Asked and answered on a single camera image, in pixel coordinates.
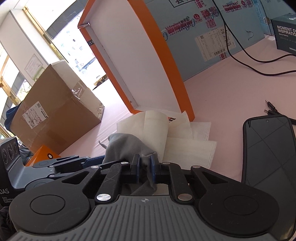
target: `usb cable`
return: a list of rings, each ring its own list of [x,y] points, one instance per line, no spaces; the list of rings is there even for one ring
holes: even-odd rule
[[[281,115],[280,112],[278,112],[278,110],[275,108],[275,106],[270,103],[269,101],[265,100],[265,103],[267,104],[268,108],[270,110],[264,110],[264,112],[268,115]],[[296,120],[295,119],[292,119],[292,118],[289,118],[290,121],[292,122],[292,125],[296,125]]]

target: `black cable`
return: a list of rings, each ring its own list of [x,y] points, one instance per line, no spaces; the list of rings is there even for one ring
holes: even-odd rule
[[[225,20],[224,20],[224,18],[223,18],[223,16],[222,16],[222,13],[221,13],[221,11],[219,10],[218,6],[216,5],[215,1],[212,0],[212,2],[214,3],[215,7],[217,8],[217,10],[218,10],[218,12],[219,12],[219,14],[220,14],[220,16],[221,16],[221,18],[222,18],[222,20],[223,20],[223,23],[224,23],[224,31],[225,31],[225,38],[226,38],[227,52],[229,53],[229,55],[230,55],[235,61],[237,61],[237,62],[239,62],[240,64],[242,64],[242,65],[244,65],[244,66],[246,66],[246,67],[252,69],[253,71],[257,72],[258,74],[265,75],[265,76],[278,76],[278,75],[283,75],[283,74],[289,74],[289,73],[295,73],[295,72],[296,72],[296,70],[290,70],[290,71],[285,71],[285,72],[276,73],[276,74],[266,74],[266,73],[263,73],[263,72],[260,72],[260,71],[256,70],[255,68],[251,67],[250,65],[247,65],[247,64],[245,64],[245,63],[239,61],[238,59],[236,59],[236,58],[230,53],[229,48],[228,48],[228,39],[227,39],[227,29],[226,29],[226,27],[228,28],[228,30],[230,31],[230,33],[232,34],[232,36],[235,38],[235,40],[237,41],[237,43],[240,45],[240,47],[242,48],[242,50],[243,50],[243,51],[244,51],[244,52],[245,52],[245,53],[246,53],[251,59],[253,59],[253,60],[257,61],[257,62],[260,62],[260,63],[270,63],[270,62],[277,61],[277,60],[279,60],[279,59],[281,59],[281,58],[284,58],[284,57],[286,57],[286,56],[296,56],[296,55],[293,55],[293,54],[287,54],[287,55],[281,56],[281,57],[279,57],[279,58],[277,58],[277,59],[270,60],[270,61],[260,61],[260,60],[257,60],[257,59],[255,59],[255,58],[253,58],[251,55],[249,55],[249,54],[245,51],[245,49],[244,49],[243,46],[240,44],[240,42],[238,41],[238,39],[236,38],[236,36],[232,33],[232,31],[231,31],[230,28],[228,27],[227,23],[225,22]]]
[[[265,100],[265,103],[267,104],[268,108],[270,110],[264,110],[264,112],[268,115],[281,115],[280,112],[278,112],[278,110],[275,108],[275,106],[270,103],[269,101]],[[296,120],[295,119],[292,119],[292,118],[289,118],[292,125],[296,125]]]
[[[237,43],[239,44],[239,46],[240,46],[240,47],[242,48],[242,50],[246,53],[246,55],[248,55],[252,60],[255,60],[255,61],[259,62],[259,63],[271,63],[271,62],[277,61],[277,60],[279,60],[279,59],[285,58],[285,57],[287,57],[287,56],[294,56],[294,57],[296,57],[295,54],[291,54],[291,53],[290,53],[290,54],[286,54],[286,55],[283,55],[283,56],[281,56],[281,57],[275,58],[275,59],[273,59],[273,60],[268,60],[268,61],[262,61],[262,60],[257,60],[257,59],[255,59],[255,58],[253,58],[251,55],[248,54],[248,52],[247,52],[247,51],[244,49],[244,47],[240,44],[240,42],[238,41],[238,39],[236,38],[236,36],[233,34],[233,32],[231,31],[231,29],[229,28],[229,26],[227,25],[227,23],[226,23],[226,21],[225,21],[223,15],[222,15],[222,13],[221,13],[221,11],[219,10],[218,6],[216,5],[215,1],[214,1],[214,0],[212,0],[212,1],[213,1],[213,3],[214,3],[215,7],[216,7],[217,10],[218,10],[218,12],[219,12],[219,14],[220,14],[220,16],[221,16],[221,18],[222,18],[222,20],[223,20],[224,25],[226,25],[226,27],[228,28],[229,32],[230,32],[230,33],[232,34],[232,36],[235,38],[235,40],[237,41]]]

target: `black fabric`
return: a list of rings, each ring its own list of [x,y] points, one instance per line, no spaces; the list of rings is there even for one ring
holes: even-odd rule
[[[15,227],[9,217],[9,207],[3,207],[0,210],[0,240],[8,240],[15,232]]]

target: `blue cardboard box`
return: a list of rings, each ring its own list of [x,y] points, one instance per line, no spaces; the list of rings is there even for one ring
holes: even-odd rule
[[[215,0],[244,48],[264,38],[252,0]],[[229,56],[222,18],[212,0],[145,0],[183,81]],[[232,54],[241,50],[228,33]]]

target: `grey cloth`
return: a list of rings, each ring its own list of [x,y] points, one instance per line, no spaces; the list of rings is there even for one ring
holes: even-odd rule
[[[150,157],[157,160],[157,153],[147,147],[139,138],[131,134],[114,133],[108,137],[109,145],[106,149],[103,163],[125,158],[132,163],[135,154],[140,155],[139,184],[123,185],[121,194],[134,196],[150,196],[157,190],[152,181]]]

